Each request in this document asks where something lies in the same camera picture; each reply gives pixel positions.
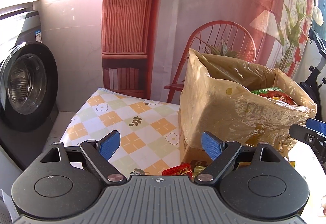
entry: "plastic bag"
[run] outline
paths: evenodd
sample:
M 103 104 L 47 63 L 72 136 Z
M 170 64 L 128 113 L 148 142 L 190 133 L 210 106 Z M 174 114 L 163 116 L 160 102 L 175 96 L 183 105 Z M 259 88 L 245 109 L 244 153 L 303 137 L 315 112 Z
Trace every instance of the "plastic bag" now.
M 267 87 L 279 87 L 296 105 L 250 92 Z M 290 126 L 304 125 L 316 112 L 312 99 L 279 69 L 189 49 L 180 125 L 191 148 L 202 149 L 201 135 L 210 131 L 222 140 L 248 146 L 266 141 L 280 150 L 291 142 Z

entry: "black washing machine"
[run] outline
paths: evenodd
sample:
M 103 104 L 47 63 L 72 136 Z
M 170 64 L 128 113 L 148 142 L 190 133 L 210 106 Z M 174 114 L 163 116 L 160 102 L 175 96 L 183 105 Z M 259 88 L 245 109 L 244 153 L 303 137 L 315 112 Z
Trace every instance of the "black washing machine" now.
M 0 145 L 22 170 L 41 154 L 58 116 L 58 71 L 40 27 L 37 10 L 0 15 Z

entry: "floor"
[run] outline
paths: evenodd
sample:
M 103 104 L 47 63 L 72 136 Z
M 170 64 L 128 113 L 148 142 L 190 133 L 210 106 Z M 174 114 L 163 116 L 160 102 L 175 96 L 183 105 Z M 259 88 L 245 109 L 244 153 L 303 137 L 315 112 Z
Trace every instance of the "floor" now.
M 63 133 L 66 131 L 67 126 L 69 125 L 71 118 L 76 113 L 72 112 L 59 112 L 57 119 L 54 122 L 53 128 L 50 132 L 48 139 L 46 140 L 44 149 L 51 145 L 55 141 L 60 141 Z

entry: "chair backrest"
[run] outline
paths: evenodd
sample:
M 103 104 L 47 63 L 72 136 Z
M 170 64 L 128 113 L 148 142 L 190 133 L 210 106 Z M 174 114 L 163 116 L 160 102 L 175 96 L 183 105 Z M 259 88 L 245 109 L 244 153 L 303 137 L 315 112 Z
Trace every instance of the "chair backrest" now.
M 241 25 L 230 21 L 212 21 L 197 28 L 189 37 L 172 84 L 176 84 L 182 68 L 189 58 L 189 48 L 200 53 L 219 52 L 254 63 L 256 59 L 255 42 L 249 32 Z

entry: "red snack package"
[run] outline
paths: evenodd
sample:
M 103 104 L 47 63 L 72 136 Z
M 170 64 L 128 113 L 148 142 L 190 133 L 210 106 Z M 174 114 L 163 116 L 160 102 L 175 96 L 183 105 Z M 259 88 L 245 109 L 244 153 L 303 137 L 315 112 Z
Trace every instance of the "red snack package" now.
M 179 166 L 166 169 L 162 172 L 162 175 L 188 175 L 192 178 L 192 170 L 189 163 L 181 164 Z
M 255 90 L 255 91 L 252 91 L 252 93 L 258 94 L 260 96 L 267 97 L 267 98 L 278 97 L 279 100 L 282 102 L 285 102 L 289 105 L 295 105 L 295 102 L 292 100 L 292 98 L 278 87 L 271 87 L 271 88 L 266 88 L 266 89 Z

